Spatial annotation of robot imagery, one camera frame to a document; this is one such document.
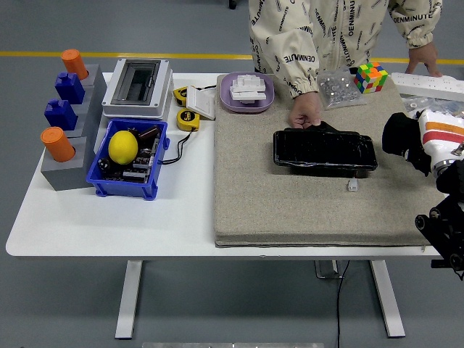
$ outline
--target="person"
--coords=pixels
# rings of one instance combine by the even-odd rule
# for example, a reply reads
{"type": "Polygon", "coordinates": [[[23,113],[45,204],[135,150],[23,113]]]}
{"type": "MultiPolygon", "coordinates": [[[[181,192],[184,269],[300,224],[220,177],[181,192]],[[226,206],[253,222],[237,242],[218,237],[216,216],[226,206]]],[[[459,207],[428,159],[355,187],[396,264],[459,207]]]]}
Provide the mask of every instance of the person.
{"type": "Polygon", "coordinates": [[[318,71],[368,62],[387,10],[409,48],[406,73],[424,63],[431,76],[442,76],[432,33],[441,1],[249,0],[254,66],[289,86],[292,127],[320,125],[318,71]]]}

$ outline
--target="yellow tape measure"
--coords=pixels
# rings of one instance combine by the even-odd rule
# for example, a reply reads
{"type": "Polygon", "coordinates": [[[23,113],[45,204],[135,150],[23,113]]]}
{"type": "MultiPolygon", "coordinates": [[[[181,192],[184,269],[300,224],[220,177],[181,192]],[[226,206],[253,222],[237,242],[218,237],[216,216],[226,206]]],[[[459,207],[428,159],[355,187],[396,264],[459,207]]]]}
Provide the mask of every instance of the yellow tape measure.
{"type": "Polygon", "coordinates": [[[177,126],[182,131],[190,132],[192,128],[197,131],[200,128],[200,115],[189,109],[181,109],[177,113],[177,126]]]}
{"type": "Polygon", "coordinates": [[[179,107],[185,107],[187,102],[187,87],[175,89],[173,93],[177,105],[179,107]]]}

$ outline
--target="jacket sleeve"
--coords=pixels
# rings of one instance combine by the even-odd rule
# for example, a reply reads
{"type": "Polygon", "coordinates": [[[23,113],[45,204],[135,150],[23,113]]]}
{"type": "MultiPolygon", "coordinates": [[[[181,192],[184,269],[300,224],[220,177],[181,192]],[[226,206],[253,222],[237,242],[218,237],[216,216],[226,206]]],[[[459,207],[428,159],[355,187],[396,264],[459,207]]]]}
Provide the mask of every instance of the jacket sleeve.
{"type": "Polygon", "coordinates": [[[389,0],[389,13],[410,49],[433,41],[442,13],[442,0],[389,0]]]}
{"type": "Polygon", "coordinates": [[[249,0],[254,66],[285,82],[292,98],[318,91],[319,60],[309,11],[308,1],[249,0]]]}

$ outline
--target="hand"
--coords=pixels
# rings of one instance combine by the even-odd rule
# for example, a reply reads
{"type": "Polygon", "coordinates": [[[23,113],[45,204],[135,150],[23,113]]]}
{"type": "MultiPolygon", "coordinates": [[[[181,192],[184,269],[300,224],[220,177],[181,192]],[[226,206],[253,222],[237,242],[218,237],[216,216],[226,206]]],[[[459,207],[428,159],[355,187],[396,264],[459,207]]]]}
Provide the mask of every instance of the hand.
{"type": "Polygon", "coordinates": [[[435,48],[433,42],[426,44],[425,46],[419,47],[417,49],[409,50],[409,65],[407,66],[406,73],[412,74],[415,67],[419,63],[423,63],[430,76],[435,78],[440,78],[443,76],[441,72],[438,71],[436,67],[436,58],[438,57],[438,51],[435,48]]]}
{"type": "Polygon", "coordinates": [[[294,99],[289,122],[293,128],[320,125],[320,100],[318,92],[302,94],[294,99]]]}

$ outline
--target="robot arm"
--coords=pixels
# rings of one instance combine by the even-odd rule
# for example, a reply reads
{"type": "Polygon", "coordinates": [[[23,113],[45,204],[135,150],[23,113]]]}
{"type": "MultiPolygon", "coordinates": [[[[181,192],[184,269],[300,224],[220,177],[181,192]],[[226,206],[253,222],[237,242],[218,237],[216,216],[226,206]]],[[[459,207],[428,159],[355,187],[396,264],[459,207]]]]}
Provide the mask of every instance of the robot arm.
{"type": "Polygon", "coordinates": [[[418,119],[393,114],[382,149],[403,156],[425,176],[433,173],[437,189],[448,195],[428,216],[418,215],[415,225],[443,257],[432,261],[433,268],[464,271],[464,120],[430,110],[418,119]]]}

